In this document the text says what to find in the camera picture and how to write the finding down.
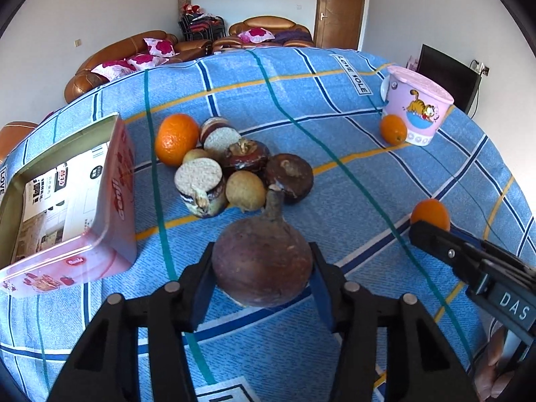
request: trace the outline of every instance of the screw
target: screw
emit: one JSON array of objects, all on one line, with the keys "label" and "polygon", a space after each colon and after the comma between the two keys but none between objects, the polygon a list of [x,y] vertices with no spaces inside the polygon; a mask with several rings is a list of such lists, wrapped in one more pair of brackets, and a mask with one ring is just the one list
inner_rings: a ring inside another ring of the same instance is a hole
[{"label": "screw", "polygon": [[361,286],[353,281],[347,281],[344,283],[344,290],[346,291],[358,291],[360,288]]},{"label": "screw", "polygon": [[413,293],[406,293],[402,299],[409,306],[414,306],[417,303],[417,297]]},{"label": "screw", "polygon": [[164,290],[168,293],[175,293],[176,291],[179,291],[181,288],[181,285],[178,281],[170,281],[164,286]]},{"label": "screw", "polygon": [[106,299],[106,301],[111,306],[119,304],[122,300],[123,300],[123,297],[119,293],[112,293],[110,296],[108,296],[108,299]]}]

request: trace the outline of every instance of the human hand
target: human hand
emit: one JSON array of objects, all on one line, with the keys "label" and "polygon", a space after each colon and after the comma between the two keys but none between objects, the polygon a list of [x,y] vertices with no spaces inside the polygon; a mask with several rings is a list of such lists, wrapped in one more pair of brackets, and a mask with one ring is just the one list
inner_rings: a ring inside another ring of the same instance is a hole
[{"label": "human hand", "polygon": [[497,364],[505,348],[506,334],[507,329],[503,326],[491,336],[486,352],[476,366],[474,383],[481,402],[489,397],[498,397],[514,376],[514,372],[501,376],[497,373]]}]

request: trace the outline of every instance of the pink and white pillow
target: pink and white pillow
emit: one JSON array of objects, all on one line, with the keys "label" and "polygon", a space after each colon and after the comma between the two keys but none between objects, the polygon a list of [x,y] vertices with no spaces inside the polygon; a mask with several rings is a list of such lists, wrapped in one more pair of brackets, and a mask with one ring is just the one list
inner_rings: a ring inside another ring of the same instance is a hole
[{"label": "pink and white pillow", "polygon": [[175,50],[173,44],[166,39],[143,38],[151,56],[173,57]]},{"label": "pink and white pillow", "polygon": [[97,66],[91,72],[106,77],[109,81],[136,72],[136,68],[124,60],[111,60]]},{"label": "pink and white pillow", "polygon": [[263,29],[261,27],[243,31],[238,35],[243,42],[253,42],[254,44],[260,44],[261,42],[270,41],[275,39],[275,36],[271,31]]},{"label": "pink and white pillow", "polygon": [[144,69],[156,68],[163,65],[169,59],[159,56],[151,55],[135,55],[127,59],[127,63],[136,68],[137,71],[143,71]]}]

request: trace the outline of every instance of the orange fruit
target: orange fruit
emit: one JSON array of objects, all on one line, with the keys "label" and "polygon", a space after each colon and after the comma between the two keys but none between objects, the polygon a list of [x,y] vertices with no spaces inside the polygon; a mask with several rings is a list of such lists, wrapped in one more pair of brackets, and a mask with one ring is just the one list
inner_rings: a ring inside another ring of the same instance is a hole
[{"label": "orange fruit", "polygon": [[411,213],[410,223],[426,221],[432,225],[450,231],[450,215],[443,202],[437,199],[425,199],[419,202]]},{"label": "orange fruit", "polygon": [[406,141],[407,127],[400,116],[386,115],[380,121],[380,133],[389,145],[400,145]]},{"label": "orange fruit", "polygon": [[163,164],[179,167],[186,153],[197,146],[199,126],[189,115],[175,114],[163,120],[154,141],[154,152]]}]

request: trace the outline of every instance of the black tv screen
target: black tv screen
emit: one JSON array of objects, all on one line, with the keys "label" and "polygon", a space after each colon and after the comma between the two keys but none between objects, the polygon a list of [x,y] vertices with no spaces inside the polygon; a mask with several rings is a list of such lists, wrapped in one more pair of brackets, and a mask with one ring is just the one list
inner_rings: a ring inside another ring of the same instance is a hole
[{"label": "black tv screen", "polygon": [[480,86],[481,76],[477,72],[428,45],[422,46],[417,72],[446,89],[454,98],[454,105],[466,114],[469,112]]}]

